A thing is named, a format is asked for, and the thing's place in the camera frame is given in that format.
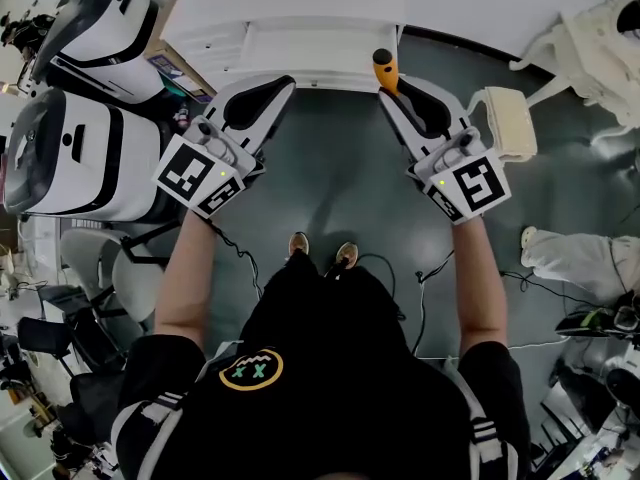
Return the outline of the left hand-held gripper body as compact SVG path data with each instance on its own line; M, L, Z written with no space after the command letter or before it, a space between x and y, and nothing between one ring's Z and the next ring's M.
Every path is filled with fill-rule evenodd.
M173 135L152 180L189 210L210 218L264 172L255 154L200 115L184 134Z

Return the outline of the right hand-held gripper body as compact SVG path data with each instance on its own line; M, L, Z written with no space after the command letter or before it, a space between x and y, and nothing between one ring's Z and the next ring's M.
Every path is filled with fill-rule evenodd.
M480 216L511 197L496 151L484 146L473 126L410 165L407 175L454 225Z

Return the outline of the orange handled screwdriver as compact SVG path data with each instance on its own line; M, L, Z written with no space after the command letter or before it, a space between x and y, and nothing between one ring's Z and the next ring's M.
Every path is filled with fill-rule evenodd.
M373 69L381 86L382 93L409 117L418 119L412 103L413 89L398 71L398 65L392 52L378 48L372 55Z

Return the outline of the white drawer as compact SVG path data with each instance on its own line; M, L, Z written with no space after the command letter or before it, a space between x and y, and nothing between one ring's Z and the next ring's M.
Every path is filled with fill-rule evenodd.
M397 53L401 25L364 18L280 17L251 21L239 71L292 76L300 88L378 91L372 55Z

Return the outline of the person's right forearm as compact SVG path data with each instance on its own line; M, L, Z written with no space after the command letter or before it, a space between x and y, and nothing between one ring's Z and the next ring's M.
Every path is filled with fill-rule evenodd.
M477 344L507 344L507 298L481 217L452 228L460 356Z

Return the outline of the person's left forearm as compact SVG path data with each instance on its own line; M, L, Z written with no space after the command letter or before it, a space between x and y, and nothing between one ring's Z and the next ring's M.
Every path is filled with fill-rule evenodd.
M181 336L204 349L216 234L189 210L165 269L154 312L154 333Z

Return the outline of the person's shoe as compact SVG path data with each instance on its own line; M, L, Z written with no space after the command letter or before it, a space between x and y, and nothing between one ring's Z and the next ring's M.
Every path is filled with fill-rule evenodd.
M353 242L345 242L336 253L335 264L345 270L353 268L358 261L359 249Z
M294 233L288 243L288 261L306 261L309 259L310 242L304 232Z
M521 256L520 263L525 268L530 268L530 261L528 260L527 247L531 239L535 236L537 228L534 226L525 227L520 236Z

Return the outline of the flat cardboard box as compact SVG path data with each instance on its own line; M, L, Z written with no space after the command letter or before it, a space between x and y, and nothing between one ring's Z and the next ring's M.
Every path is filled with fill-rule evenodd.
M156 23L144 51L144 58L160 75L199 103L209 103L216 91L162 38L162 33L177 0L167 0L158 12Z

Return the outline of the grey office chair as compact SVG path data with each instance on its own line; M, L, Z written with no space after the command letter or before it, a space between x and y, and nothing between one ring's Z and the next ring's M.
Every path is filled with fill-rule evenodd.
M63 233L60 252L95 308L113 294L141 324L155 309L164 270L145 245L131 242L122 231L74 227Z

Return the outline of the person's left shoe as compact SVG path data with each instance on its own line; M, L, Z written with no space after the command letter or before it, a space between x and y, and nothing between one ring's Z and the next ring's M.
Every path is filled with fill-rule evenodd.
M310 242L304 232L294 233L288 243L288 261L306 261L309 259Z

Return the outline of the person's right shoe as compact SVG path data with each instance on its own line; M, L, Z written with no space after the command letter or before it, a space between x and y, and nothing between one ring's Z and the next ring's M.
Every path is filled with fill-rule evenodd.
M353 268L358 261L359 249L353 242L345 242L336 253L335 264L345 270Z

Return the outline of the cream ornate table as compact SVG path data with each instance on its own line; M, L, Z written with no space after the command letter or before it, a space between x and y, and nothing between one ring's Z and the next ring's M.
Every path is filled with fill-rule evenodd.
M562 13L509 69L537 63L546 48L553 54L555 76L526 98L530 107L571 88L584 105L605 109L618 123L594 140L640 129L640 0L605 0L574 16Z

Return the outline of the person's black shorts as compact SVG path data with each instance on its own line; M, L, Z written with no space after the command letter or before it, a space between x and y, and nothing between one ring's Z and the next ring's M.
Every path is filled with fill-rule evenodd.
M365 268L323 277L297 250L265 286L242 329L238 352L269 347L290 355L308 350L360 355L380 348L403 356L409 350L399 315L391 294Z

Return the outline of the black chair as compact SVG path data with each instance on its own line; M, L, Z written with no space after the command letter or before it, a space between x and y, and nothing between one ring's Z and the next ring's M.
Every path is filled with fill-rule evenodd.
M23 350L49 354L70 371L64 357L68 354L72 335L64 323L23 317L17 324L17 337Z

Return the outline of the person's black t-shirt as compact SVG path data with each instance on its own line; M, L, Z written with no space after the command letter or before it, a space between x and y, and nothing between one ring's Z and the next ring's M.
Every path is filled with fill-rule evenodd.
M147 410L179 398L150 480L471 480L474 419L461 390L413 357L252 350L207 363L179 336L133 346L114 448L137 480L163 425Z

